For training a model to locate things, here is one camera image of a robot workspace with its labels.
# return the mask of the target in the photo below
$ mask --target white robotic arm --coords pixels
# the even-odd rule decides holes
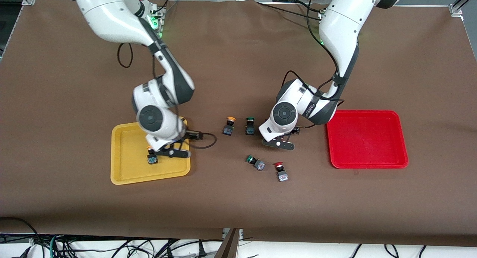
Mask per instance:
[[[139,126],[148,133],[148,143],[155,151],[159,151],[183,138],[186,133],[184,124],[168,108],[188,102],[195,87],[190,76],[154,32],[151,15],[157,12],[157,5],[147,0],[76,2],[97,36],[110,42],[147,46],[164,68],[163,75],[133,91],[133,109]]]
[[[305,85],[300,79],[286,82],[280,89],[270,118],[259,127],[263,143],[293,150],[288,142],[295,128],[298,115],[314,124],[326,124],[336,112],[338,99],[358,58],[358,34],[373,6],[389,8],[399,0],[332,0],[319,26],[323,46],[329,51],[336,65],[332,85],[327,93]]]

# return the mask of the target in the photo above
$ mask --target brown table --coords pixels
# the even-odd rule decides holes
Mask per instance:
[[[185,177],[116,186],[111,130],[135,120],[131,92],[152,77],[148,50],[133,46],[123,69],[118,45],[95,36],[73,1],[24,8],[0,63],[1,216],[40,233],[219,238],[241,227],[267,241],[477,245],[477,65],[447,8],[373,10],[343,95],[342,109],[400,115],[403,170],[334,169],[323,126],[293,136],[289,152],[244,135],[246,117],[268,117],[287,70],[314,86],[334,72],[303,18],[253,1],[180,2],[163,38],[196,85],[180,114],[219,141],[193,152]],[[232,137],[220,135],[229,115]],[[250,153],[268,168],[245,163]]]

